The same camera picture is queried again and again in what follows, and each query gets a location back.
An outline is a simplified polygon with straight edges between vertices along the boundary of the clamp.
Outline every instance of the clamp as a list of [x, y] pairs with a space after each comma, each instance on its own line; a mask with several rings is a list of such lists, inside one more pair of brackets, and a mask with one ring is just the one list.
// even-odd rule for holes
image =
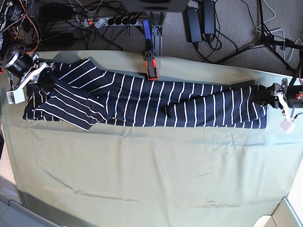
[[142, 24], [145, 36], [145, 50], [143, 51], [143, 59], [145, 60], [145, 65], [147, 69], [147, 79], [157, 80], [158, 72], [156, 67], [156, 59], [154, 58], [155, 49], [152, 44], [150, 24], [148, 20], [142, 21]]

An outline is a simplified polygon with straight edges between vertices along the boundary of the tripod leg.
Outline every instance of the tripod leg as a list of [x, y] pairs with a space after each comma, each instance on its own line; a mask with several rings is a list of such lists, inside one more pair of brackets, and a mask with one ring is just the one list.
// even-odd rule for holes
[[275, 56], [286, 66], [287, 70], [295, 71], [271, 46], [268, 46], [268, 48], [272, 51], [272, 53], [275, 54]]
[[216, 61], [215, 64], [220, 64], [220, 63], [222, 63], [223, 61], [226, 61], [226, 60], [228, 60], [228, 59], [230, 59], [230, 58], [232, 58], [232, 57], [234, 57], [234, 56], [237, 56], [238, 54], [243, 53], [244, 51], [249, 50], [250, 48], [255, 47], [255, 46], [258, 46], [258, 45], [260, 45], [260, 44], [261, 44], [260, 42], [256, 42], [256, 43], [254, 43], [254, 44], [252, 44], [252, 45], [250, 45], [250, 46], [248, 46], [248, 47], [245, 47], [244, 49], [242, 49], [242, 50], [240, 50], [240, 51], [237, 51], [236, 53], [232, 53], [231, 55], [229, 55], [229, 56], [227, 56], [227, 57], [225, 57], [225, 58], [223, 58], [223, 59], [221, 59], [221, 60], [219, 60], [219, 61]]

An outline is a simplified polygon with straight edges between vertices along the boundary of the robotic arm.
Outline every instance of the robotic arm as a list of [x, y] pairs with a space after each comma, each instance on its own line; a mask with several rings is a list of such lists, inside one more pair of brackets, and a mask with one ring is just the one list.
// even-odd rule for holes
[[[38, 62], [39, 55], [29, 56], [30, 44], [20, 39], [16, 28], [23, 23], [34, 0], [3, 0], [0, 9], [0, 66], [9, 74], [10, 91], [7, 92], [9, 104], [25, 101], [23, 88], [27, 84], [36, 84], [41, 72], [49, 66]], [[14, 86], [13, 76], [19, 78]]]

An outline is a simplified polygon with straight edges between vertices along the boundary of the metal stand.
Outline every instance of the metal stand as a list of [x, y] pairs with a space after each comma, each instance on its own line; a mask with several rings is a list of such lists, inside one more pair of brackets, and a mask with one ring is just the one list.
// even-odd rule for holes
[[247, 50], [254, 48], [255, 46], [264, 45], [286, 66], [286, 68], [288, 70], [295, 72], [296, 70], [291, 68], [291, 66], [276, 52], [276, 46], [280, 46], [281, 50], [285, 50], [286, 47], [303, 50], [303, 46], [297, 45], [293, 41], [288, 40], [288, 39], [285, 39], [284, 41], [276, 41], [275, 37], [271, 34], [270, 30], [264, 24], [262, 0], [258, 0], [258, 3], [259, 3], [260, 20], [261, 20], [261, 37], [260, 37], [260, 39], [257, 42], [255, 42], [254, 44], [251, 44], [251, 45], [247, 46], [246, 48], [239, 50], [236, 53], [233, 53], [233, 54], [215, 62], [215, 64], [220, 64], [234, 56], [237, 56], [240, 53], [243, 53]]
[[156, 55], [162, 55], [162, 27], [166, 12], [147, 12], [151, 24], [152, 42]]

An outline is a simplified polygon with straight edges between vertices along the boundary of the orange cable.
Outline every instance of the orange cable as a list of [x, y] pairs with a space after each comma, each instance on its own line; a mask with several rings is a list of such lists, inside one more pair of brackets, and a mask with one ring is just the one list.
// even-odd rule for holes
[[23, 10], [24, 10], [25, 16], [27, 17], [27, 19], [29, 20], [29, 22], [33, 25], [33, 27], [34, 27], [34, 29], [35, 29], [35, 31], [36, 31], [36, 33], [37, 33], [37, 40], [38, 40], [38, 41], [37, 41], [36, 47], [35, 47], [33, 50], [26, 52], [26, 53], [32, 53], [32, 52], [34, 52], [34, 51], [38, 48], [38, 46], [39, 46], [39, 33], [38, 33], [38, 30], [37, 30], [35, 24], [34, 24], [34, 23], [32, 22], [32, 20], [28, 17], [28, 15], [27, 15], [27, 10], [25, 9], [24, 5], [22, 4], [22, 1], [19, 0], [19, 2], [20, 2], [21, 6], [22, 6], [22, 8], [23, 8]]

